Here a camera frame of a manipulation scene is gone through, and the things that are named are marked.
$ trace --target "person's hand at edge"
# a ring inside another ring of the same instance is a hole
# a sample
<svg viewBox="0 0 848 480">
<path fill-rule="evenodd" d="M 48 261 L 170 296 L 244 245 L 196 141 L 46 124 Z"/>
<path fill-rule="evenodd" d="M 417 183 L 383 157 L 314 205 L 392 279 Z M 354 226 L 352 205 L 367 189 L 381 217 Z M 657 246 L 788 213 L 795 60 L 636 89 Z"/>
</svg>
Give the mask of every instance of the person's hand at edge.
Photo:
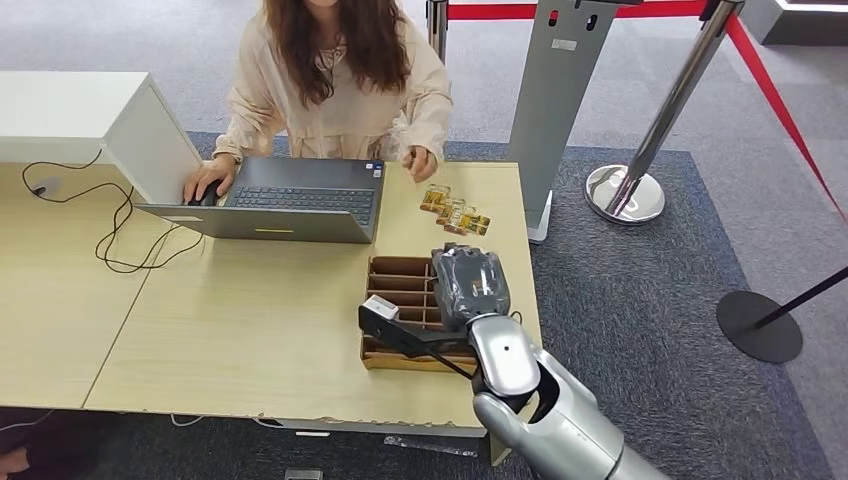
<svg viewBox="0 0 848 480">
<path fill-rule="evenodd" d="M 409 147 L 409 153 L 403 157 L 401 164 L 409 170 L 415 183 L 432 177 L 439 168 L 435 155 L 420 145 Z"/>
<path fill-rule="evenodd" d="M 200 200 L 203 198 L 206 187 L 215 180 L 221 181 L 216 193 L 219 197 L 223 197 L 236 178 L 236 165 L 235 157 L 229 153 L 218 154 L 214 159 L 203 162 L 203 165 L 186 181 L 183 187 L 183 201 L 188 203 L 192 196 L 195 200 Z"/>
</svg>

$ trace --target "woman's right hand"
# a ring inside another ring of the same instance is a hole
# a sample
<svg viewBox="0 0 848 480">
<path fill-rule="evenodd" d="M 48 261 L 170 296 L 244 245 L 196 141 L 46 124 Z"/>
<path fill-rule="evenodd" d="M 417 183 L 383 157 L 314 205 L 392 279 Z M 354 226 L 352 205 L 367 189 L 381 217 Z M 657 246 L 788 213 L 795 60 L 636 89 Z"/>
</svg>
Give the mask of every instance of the woman's right hand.
<svg viewBox="0 0 848 480">
<path fill-rule="evenodd" d="M 203 166 L 197 169 L 194 174 L 186 181 L 183 187 L 183 201 L 188 203 L 192 197 L 195 200 L 203 198 L 203 193 L 206 187 L 215 180 L 220 180 L 221 185 L 218 186 L 216 193 L 219 197 L 223 197 L 233 180 L 236 178 L 236 159 L 228 153 L 222 153 L 215 156 L 214 159 L 203 162 Z"/>
</svg>

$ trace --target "red barrier rope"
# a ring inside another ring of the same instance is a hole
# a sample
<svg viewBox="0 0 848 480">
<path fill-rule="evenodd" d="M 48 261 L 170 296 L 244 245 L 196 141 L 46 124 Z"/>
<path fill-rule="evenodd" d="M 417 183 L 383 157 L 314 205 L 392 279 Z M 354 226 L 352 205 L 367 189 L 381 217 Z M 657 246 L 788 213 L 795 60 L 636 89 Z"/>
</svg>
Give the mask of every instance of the red barrier rope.
<svg viewBox="0 0 848 480">
<path fill-rule="evenodd" d="M 751 75 L 754 76 L 754 80 L 757 82 L 757 85 L 760 87 L 763 95 L 765 95 L 772 110 L 774 110 L 774 114 L 777 115 L 777 119 L 780 121 L 780 124 L 783 125 L 783 128 L 786 129 L 786 133 L 788 133 L 792 141 L 795 142 L 795 145 L 798 147 L 801 155 L 804 156 L 804 160 L 807 161 L 807 165 L 810 166 L 810 169 L 813 171 L 813 174 L 815 174 L 816 179 L 819 181 L 822 188 L 824 188 L 824 192 L 827 194 L 827 197 L 836 207 L 836 211 L 839 212 L 839 215 L 842 216 L 842 220 L 848 224 L 848 216 L 845 215 L 845 212 L 839 206 L 836 198 L 834 198 L 833 193 L 831 193 L 830 188 L 828 188 L 827 183 L 825 183 L 824 176 L 822 176 L 819 166 L 816 164 L 815 160 L 813 160 L 813 154 L 810 153 L 810 149 L 807 148 L 807 142 L 804 141 L 801 131 L 792 119 L 792 115 L 789 113 L 789 109 L 786 108 L 786 104 L 783 103 L 783 98 L 780 97 L 780 93 L 777 91 L 777 87 L 771 80 L 765 65 L 763 65 L 763 61 L 757 54 L 754 44 L 751 43 L 748 33 L 745 31 L 745 28 L 742 27 L 742 23 L 736 15 L 733 15 L 728 19 L 725 30 L 727 30 L 727 36 L 729 36 L 730 40 L 733 41 L 733 44 L 736 46 L 736 50 L 739 51 L 739 55 L 742 56 L 742 60 L 745 61 L 745 65 L 748 66 L 748 70 L 751 71 Z"/>
<path fill-rule="evenodd" d="M 697 17 L 704 10 L 705 3 L 706 0 L 653 0 L 641 5 L 619 8 L 616 18 Z M 533 3 L 448 4 L 448 20 L 533 20 L 535 17 L 536 4 Z M 813 155 L 807 148 L 804 137 L 801 136 L 801 131 L 792 119 L 786 104 L 783 103 L 777 87 L 771 80 L 765 65 L 763 65 L 759 54 L 751 43 L 751 39 L 748 37 L 748 33 L 742 27 L 736 15 L 730 17 L 726 30 L 781 125 L 786 129 L 786 133 L 795 142 L 842 220 L 848 224 L 848 215 L 839 206 L 827 183 L 825 183 L 821 170 L 813 160 Z"/>
<path fill-rule="evenodd" d="M 706 0 L 664 0 L 618 9 L 616 18 L 697 17 Z M 533 20 L 535 3 L 448 3 L 448 20 Z"/>
</svg>

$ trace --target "computer mouse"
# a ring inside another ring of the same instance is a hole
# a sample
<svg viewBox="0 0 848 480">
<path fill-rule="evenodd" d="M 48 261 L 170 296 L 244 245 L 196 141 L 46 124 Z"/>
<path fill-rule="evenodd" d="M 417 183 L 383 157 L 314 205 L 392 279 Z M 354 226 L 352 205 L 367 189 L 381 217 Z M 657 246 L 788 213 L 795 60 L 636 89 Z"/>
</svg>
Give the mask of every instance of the computer mouse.
<svg viewBox="0 0 848 480">
<path fill-rule="evenodd" d="M 188 202 L 190 207 L 214 207 L 218 204 L 218 187 L 221 186 L 220 180 L 215 180 L 210 183 L 203 192 L 203 197 L 200 200 L 191 199 Z"/>
</svg>

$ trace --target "black stanchion base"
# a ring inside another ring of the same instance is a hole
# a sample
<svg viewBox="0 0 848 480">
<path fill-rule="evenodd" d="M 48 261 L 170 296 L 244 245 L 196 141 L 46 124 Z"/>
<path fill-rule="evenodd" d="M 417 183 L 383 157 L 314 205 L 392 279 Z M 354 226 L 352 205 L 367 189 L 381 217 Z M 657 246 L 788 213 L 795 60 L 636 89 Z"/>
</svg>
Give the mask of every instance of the black stanchion base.
<svg viewBox="0 0 848 480">
<path fill-rule="evenodd" d="M 716 317 L 724 336 L 742 352 L 771 363 L 784 363 L 801 353 L 804 337 L 791 315 L 763 328 L 754 324 L 780 308 L 774 300 L 754 292 L 728 293 L 718 302 Z"/>
</svg>

